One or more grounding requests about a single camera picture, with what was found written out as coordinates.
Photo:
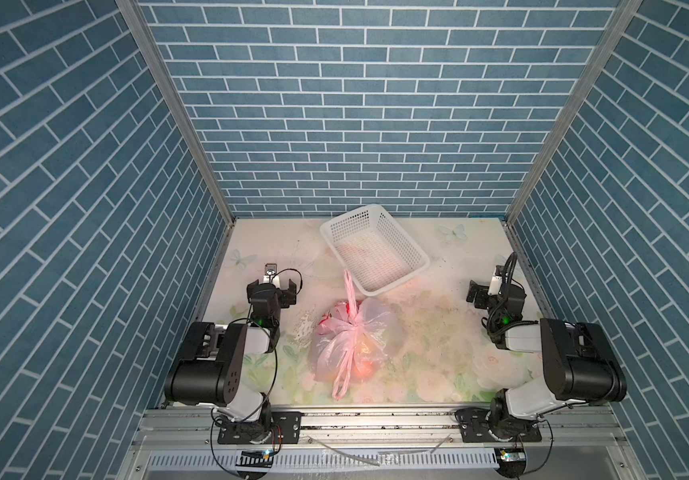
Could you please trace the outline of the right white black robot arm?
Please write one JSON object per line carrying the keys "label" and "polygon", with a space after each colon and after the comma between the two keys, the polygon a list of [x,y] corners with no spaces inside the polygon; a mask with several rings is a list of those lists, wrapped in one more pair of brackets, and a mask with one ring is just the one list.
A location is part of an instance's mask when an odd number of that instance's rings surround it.
{"label": "right white black robot arm", "polygon": [[499,350],[539,354],[542,368],[542,376],[496,392],[488,408],[456,413],[471,442],[534,442],[540,440],[537,424],[548,413],[626,398],[626,378],[599,325],[525,320],[525,298],[519,284],[505,284],[501,276],[488,286],[469,284],[466,301],[487,313],[481,323],[492,344]]}

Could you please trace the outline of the pink plastic bag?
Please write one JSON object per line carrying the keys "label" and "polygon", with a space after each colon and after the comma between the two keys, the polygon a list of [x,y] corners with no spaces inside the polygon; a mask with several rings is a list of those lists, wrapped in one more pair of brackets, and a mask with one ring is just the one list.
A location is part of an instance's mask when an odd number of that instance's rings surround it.
{"label": "pink plastic bag", "polygon": [[312,333],[308,363],[314,379],[330,384],[332,398],[344,398],[351,384],[370,380],[398,354],[405,329],[384,302],[356,298],[353,278],[344,272],[346,298],[322,314]]}

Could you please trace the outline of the white plastic mesh basket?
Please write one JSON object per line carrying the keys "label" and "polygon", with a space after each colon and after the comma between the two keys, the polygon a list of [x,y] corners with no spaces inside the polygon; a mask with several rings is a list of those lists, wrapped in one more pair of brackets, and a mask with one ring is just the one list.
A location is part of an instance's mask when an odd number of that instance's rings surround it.
{"label": "white plastic mesh basket", "polygon": [[430,264],[424,250],[380,205],[334,217],[320,225],[320,234],[365,296],[384,294]]}

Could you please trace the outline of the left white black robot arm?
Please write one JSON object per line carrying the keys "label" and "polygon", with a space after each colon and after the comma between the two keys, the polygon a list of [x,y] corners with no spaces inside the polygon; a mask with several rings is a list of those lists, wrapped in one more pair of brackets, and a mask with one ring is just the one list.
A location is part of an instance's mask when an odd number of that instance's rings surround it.
{"label": "left white black robot arm", "polygon": [[280,274],[246,286],[250,312],[226,326],[194,322],[188,327],[164,381],[169,402],[212,407],[224,426],[272,426],[270,394],[242,385],[244,356],[272,354],[280,340],[282,310],[296,304],[304,284],[290,280],[280,286]]}

